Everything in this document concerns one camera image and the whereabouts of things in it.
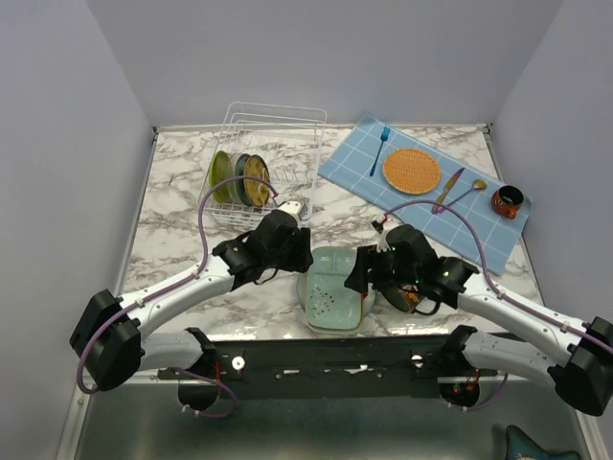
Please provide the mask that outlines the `white wire dish rack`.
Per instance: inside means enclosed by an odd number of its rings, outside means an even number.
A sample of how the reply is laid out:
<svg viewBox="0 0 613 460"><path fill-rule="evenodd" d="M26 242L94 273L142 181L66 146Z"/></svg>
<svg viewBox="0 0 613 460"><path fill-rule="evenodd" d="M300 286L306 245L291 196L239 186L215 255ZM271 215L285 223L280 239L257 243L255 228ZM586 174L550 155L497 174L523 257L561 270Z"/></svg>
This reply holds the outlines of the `white wire dish rack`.
<svg viewBox="0 0 613 460"><path fill-rule="evenodd" d="M210 155L202 192L211 189L209 166L214 154L223 150L230 156L231 177L234 176L235 154L260 156L269 172L268 182L279 195L274 197L270 193L267 203L261 208L244 206L236 197L233 182L228 184L233 203L217 203L212 195L204 205L204 212L218 223L247 228L258 223L276 205L286 200L301 200L307 211L300 222L306 223L313 210L326 124L327 112L319 108L231 103L217 135L214 153Z"/></svg>

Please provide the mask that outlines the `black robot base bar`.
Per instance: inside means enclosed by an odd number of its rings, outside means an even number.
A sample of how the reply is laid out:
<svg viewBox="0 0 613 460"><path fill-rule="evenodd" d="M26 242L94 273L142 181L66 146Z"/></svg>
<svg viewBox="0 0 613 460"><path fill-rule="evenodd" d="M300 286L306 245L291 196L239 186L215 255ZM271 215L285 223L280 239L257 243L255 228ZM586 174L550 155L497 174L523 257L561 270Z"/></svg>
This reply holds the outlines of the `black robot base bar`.
<svg viewBox="0 0 613 460"><path fill-rule="evenodd" d="M238 398L437 398L440 380L477 376L462 356L460 336L209 342L188 367L220 377Z"/></svg>

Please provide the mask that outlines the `lime green round plate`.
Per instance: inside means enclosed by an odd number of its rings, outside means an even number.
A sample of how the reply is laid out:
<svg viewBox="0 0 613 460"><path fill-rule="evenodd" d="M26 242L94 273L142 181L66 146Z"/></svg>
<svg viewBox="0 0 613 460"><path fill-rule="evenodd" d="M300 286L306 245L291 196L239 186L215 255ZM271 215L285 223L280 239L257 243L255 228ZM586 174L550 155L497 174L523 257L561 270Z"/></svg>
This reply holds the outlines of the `lime green round plate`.
<svg viewBox="0 0 613 460"><path fill-rule="evenodd" d="M232 176L232 165L230 156L223 150L218 150L209 166L209 185L211 188L217 186L222 181ZM213 197L217 203L232 204L232 196L229 185L223 185L217 188Z"/></svg>

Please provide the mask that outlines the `blue floral ceramic plate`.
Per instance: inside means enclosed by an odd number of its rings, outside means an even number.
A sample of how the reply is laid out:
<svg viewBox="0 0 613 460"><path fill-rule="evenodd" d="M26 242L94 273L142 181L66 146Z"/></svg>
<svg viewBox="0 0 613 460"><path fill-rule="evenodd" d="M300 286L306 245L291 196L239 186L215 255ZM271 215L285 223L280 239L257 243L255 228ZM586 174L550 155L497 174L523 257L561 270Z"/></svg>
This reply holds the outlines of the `blue floral ceramic plate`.
<svg viewBox="0 0 613 460"><path fill-rule="evenodd" d="M245 165L249 158L249 154L247 153L237 153L234 155L234 176L244 176L245 175ZM245 187L244 180L238 179L234 182L236 197L238 201L244 206L251 206L252 201L248 197Z"/></svg>

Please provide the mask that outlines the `yellow patterned round plate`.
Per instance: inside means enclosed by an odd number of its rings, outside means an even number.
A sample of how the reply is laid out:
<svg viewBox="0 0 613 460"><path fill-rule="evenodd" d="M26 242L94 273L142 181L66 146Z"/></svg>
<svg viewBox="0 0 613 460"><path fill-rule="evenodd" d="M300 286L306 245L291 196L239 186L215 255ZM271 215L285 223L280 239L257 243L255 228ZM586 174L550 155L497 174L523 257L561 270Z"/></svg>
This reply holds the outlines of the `yellow patterned round plate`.
<svg viewBox="0 0 613 460"><path fill-rule="evenodd" d="M270 196L269 188L265 182L269 181L269 172L264 160L258 155L250 155L245 163L244 174L250 179L244 179L245 193L252 205L263 207Z"/></svg>

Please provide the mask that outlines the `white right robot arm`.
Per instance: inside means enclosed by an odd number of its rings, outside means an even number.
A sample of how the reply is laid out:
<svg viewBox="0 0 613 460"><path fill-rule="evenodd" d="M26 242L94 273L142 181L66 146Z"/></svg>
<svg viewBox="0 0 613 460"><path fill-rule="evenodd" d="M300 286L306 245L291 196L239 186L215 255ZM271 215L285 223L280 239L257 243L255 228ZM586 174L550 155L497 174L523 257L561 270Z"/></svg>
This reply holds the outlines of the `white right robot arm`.
<svg viewBox="0 0 613 460"><path fill-rule="evenodd" d="M441 351L443 369L498 370L555 389L568 405L601 416L612 398L612 324L590 322L505 292L475 265L438 256L421 231L403 224L381 233L376 245L360 246L344 283L360 294L373 288L395 307L404 290L437 304L473 313L516 335L498 340L473 332Z"/></svg>

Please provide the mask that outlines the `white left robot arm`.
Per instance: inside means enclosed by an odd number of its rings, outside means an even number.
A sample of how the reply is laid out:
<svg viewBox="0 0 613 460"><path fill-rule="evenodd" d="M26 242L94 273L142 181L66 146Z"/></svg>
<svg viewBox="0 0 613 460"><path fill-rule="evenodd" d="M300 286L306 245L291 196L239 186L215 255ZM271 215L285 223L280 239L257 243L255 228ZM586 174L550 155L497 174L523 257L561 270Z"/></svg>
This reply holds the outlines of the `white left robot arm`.
<svg viewBox="0 0 613 460"><path fill-rule="evenodd" d="M145 342L191 307L256 283L263 272L305 273L311 231L274 210L259 225L219 243L202 261L154 286L116 296L104 289L87 303L69 344L79 357L77 382L87 394L112 390L144 369Z"/></svg>

